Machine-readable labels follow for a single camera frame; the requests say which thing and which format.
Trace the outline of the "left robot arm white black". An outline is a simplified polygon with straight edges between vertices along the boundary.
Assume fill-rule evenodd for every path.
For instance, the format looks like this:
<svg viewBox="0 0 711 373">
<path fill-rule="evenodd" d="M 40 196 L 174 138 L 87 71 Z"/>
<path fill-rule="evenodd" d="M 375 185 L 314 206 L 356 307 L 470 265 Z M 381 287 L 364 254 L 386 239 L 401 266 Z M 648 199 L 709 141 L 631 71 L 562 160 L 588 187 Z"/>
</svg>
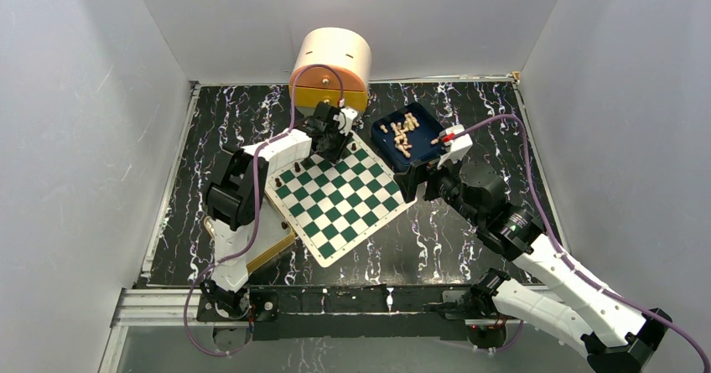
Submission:
<svg viewBox="0 0 711 373">
<path fill-rule="evenodd" d="M 202 286 L 223 291 L 217 306 L 227 318 L 241 319 L 251 306 L 241 289 L 255 256 L 252 247 L 266 238 L 258 230 L 268 178 L 313 155 L 338 162 L 359 116 L 352 107 L 320 102 L 312 115 L 291 121 L 278 135 L 241 148 L 222 148 L 216 156 L 203 194 L 215 264 Z"/>
</svg>

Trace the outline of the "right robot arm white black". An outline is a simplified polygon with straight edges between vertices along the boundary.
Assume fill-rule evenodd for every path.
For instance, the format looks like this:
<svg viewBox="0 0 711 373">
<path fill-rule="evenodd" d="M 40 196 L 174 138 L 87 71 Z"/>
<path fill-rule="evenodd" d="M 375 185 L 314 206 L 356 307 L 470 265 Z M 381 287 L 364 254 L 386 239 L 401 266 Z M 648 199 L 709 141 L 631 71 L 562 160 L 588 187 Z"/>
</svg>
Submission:
<svg viewBox="0 0 711 373">
<path fill-rule="evenodd" d="M 503 178 L 488 163 L 438 168 L 414 162 L 394 180 L 407 202 L 424 184 L 426 200 L 442 199 L 475 228 L 485 247 L 557 295 L 551 299 L 533 292 L 491 268 L 459 298 L 444 295 L 431 310 L 522 319 L 576 350 L 595 372 L 640 372 L 650 361 L 666 327 L 649 313 L 606 296 L 605 284 L 596 277 L 581 278 L 584 269 L 564 260 L 568 253 L 551 243 L 541 220 L 508 201 Z"/>
</svg>

